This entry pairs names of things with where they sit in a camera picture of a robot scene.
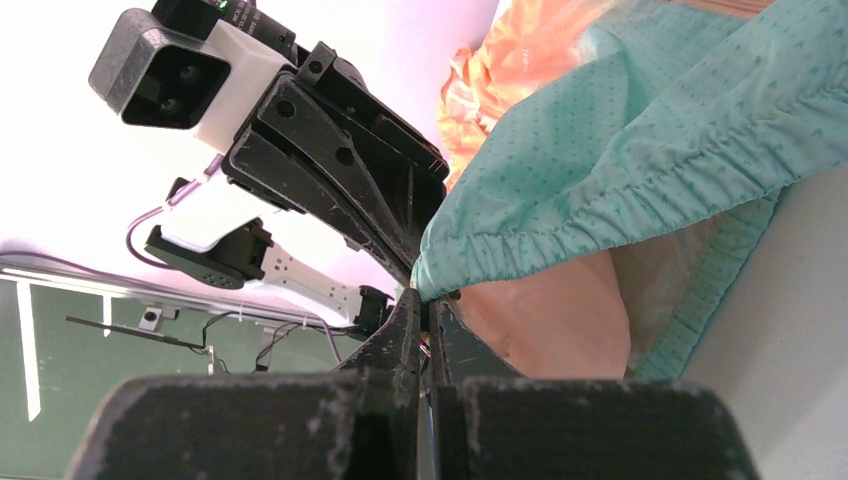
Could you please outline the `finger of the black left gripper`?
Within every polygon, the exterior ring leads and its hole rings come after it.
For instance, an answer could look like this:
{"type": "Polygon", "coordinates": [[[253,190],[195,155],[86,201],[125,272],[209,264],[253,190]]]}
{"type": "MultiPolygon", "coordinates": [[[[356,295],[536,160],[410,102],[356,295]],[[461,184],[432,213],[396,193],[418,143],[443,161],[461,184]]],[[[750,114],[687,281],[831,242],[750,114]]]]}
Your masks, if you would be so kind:
{"type": "Polygon", "coordinates": [[[345,76],[281,72],[223,164],[240,187],[316,217],[406,283],[431,218],[431,144],[345,76]]]}

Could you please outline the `teal and orange jacket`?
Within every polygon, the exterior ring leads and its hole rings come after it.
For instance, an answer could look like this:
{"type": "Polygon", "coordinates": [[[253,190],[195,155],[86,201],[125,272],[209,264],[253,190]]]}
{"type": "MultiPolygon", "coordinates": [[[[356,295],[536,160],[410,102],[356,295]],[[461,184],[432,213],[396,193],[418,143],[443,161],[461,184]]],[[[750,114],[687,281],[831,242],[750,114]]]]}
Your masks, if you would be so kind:
{"type": "Polygon", "coordinates": [[[682,288],[631,360],[681,375],[782,191],[847,159],[847,5],[750,20],[639,1],[588,32],[595,56],[512,107],[431,219],[423,300],[612,248],[692,238],[682,288]]]}

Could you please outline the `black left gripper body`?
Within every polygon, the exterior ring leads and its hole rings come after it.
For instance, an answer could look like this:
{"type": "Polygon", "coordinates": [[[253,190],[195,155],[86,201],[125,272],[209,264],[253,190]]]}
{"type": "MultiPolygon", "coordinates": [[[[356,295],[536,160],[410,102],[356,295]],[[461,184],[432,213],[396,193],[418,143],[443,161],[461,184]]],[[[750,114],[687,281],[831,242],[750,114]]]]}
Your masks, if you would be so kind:
{"type": "Polygon", "coordinates": [[[284,66],[237,133],[224,172],[286,210],[320,218],[429,219],[444,198],[438,150],[319,45],[284,66]]]}

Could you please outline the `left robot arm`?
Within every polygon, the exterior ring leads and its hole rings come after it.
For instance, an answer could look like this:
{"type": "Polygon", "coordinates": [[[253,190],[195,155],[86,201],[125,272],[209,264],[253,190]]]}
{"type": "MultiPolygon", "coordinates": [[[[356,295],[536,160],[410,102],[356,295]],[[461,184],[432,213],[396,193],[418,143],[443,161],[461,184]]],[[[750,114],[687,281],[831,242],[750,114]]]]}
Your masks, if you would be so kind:
{"type": "Polygon", "coordinates": [[[386,293],[297,260],[262,217],[311,215],[403,283],[445,197],[446,161],[322,43],[282,66],[244,106],[217,171],[174,192],[147,252],[203,284],[252,287],[334,328],[378,330],[391,311],[386,293]]]}

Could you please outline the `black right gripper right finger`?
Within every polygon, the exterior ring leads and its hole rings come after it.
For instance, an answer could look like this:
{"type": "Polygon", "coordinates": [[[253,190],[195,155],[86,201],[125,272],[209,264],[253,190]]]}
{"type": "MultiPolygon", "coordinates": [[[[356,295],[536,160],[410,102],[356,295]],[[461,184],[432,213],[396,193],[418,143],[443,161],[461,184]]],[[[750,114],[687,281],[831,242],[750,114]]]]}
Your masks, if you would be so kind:
{"type": "Polygon", "coordinates": [[[429,306],[435,471],[440,479],[755,479],[721,399],[683,381],[455,381],[429,306]]]}

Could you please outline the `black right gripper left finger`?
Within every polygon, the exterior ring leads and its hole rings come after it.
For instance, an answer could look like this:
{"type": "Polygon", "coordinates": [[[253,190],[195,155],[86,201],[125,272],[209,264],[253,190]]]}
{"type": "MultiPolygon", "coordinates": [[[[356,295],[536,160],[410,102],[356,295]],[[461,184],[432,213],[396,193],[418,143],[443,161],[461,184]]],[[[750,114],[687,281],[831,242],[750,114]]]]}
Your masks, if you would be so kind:
{"type": "Polygon", "coordinates": [[[152,376],[94,415],[70,479],[413,479],[421,301],[328,373],[152,376]]]}

